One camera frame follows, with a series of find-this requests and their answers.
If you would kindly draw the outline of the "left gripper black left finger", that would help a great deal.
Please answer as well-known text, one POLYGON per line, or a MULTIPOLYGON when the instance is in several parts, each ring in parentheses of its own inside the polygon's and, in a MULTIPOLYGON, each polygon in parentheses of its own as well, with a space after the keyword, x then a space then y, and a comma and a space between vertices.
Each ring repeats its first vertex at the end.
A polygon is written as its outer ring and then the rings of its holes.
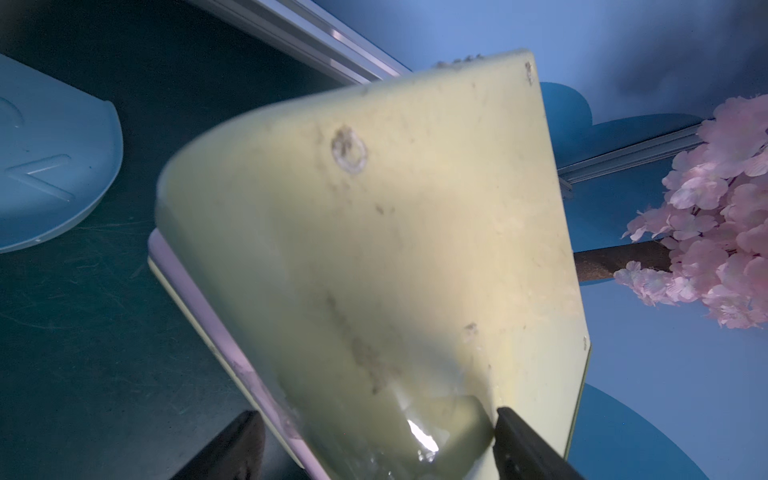
POLYGON ((258 479, 266 444, 265 424, 256 411, 244 411, 229 423, 172 480, 258 479))

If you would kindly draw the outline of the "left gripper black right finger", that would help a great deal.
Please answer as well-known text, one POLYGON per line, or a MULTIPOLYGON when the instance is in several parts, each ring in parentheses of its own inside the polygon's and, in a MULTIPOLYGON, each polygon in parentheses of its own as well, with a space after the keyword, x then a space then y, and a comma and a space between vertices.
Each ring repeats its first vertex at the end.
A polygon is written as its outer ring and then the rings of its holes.
POLYGON ((501 480, 583 480, 514 410, 497 409, 493 455, 501 480))

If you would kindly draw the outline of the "yellow-green drawer cabinet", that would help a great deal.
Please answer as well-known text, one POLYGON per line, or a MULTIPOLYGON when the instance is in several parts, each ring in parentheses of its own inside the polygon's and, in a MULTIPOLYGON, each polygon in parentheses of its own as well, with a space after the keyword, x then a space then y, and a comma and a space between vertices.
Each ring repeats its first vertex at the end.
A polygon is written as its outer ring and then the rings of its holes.
POLYGON ((591 342, 531 52, 226 121, 155 222, 327 479, 496 479, 501 407, 567 458, 591 342))

